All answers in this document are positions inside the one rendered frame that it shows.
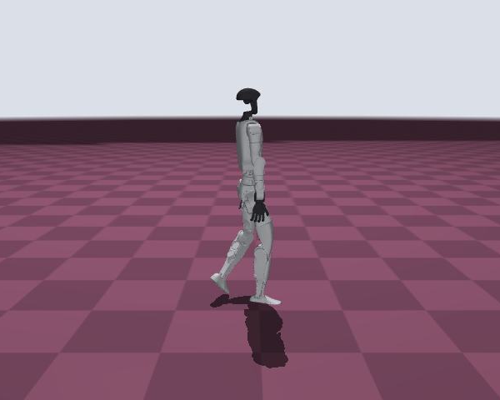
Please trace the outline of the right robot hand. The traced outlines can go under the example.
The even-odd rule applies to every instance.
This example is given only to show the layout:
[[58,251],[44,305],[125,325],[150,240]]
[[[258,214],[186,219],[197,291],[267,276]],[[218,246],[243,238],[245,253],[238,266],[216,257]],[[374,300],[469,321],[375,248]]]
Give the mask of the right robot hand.
[[[256,192],[254,193],[254,202],[255,202],[255,205],[252,209],[252,218],[250,219],[251,221],[254,219],[254,215],[256,213],[256,216],[255,216],[255,220],[254,222],[257,222],[260,223],[261,221],[261,216],[262,216],[262,222],[264,222],[264,213],[266,212],[267,216],[269,215],[268,213],[268,210],[265,208],[266,205],[264,204],[265,202],[265,193],[264,193],[264,199],[263,200],[256,200],[256,197],[257,197],[257,194]],[[258,215],[259,215],[259,218],[258,218]]]

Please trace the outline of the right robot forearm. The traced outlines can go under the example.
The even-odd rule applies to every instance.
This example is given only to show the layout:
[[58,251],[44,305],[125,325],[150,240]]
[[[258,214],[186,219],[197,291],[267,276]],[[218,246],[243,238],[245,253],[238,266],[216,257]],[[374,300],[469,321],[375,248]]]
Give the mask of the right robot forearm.
[[265,161],[263,158],[258,157],[256,158],[254,165],[253,165],[253,172],[252,175],[254,177],[254,189],[257,194],[256,200],[263,200],[264,199],[264,165]]

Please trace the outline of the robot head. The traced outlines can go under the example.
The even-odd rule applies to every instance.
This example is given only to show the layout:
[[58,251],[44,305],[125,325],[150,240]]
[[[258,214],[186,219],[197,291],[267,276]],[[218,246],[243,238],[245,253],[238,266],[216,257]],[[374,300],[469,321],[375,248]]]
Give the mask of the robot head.
[[242,118],[239,122],[249,120],[250,117],[253,117],[253,114],[258,113],[258,104],[257,100],[260,97],[260,92],[252,88],[244,88],[240,90],[237,94],[237,100],[243,100],[245,104],[251,104],[251,111],[243,112]]

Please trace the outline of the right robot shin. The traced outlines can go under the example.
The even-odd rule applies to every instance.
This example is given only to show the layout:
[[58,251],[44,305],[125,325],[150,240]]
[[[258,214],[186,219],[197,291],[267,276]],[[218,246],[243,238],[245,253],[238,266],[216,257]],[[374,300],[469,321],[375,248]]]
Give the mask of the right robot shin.
[[[254,277],[256,278],[256,298],[263,298],[264,290],[267,284],[271,261],[272,261],[271,252],[270,257],[268,258],[267,253],[263,248],[257,248],[254,252]],[[268,261],[269,260],[269,261]],[[261,296],[262,293],[262,296]],[[261,296],[261,297],[260,297]]]

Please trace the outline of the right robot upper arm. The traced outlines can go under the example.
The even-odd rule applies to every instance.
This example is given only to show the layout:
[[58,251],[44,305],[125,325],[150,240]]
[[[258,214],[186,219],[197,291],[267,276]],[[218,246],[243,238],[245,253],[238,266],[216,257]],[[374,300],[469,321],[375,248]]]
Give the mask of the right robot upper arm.
[[[259,156],[259,153],[261,151],[262,128],[261,128],[260,124],[255,123],[255,122],[250,122],[250,123],[247,123],[246,131],[247,131],[247,136],[249,138],[251,162],[252,162],[252,165],[254,165],[256,158],[263,158],[263,157]],[[264,161],[265,161],[265,159],[264,159]]]

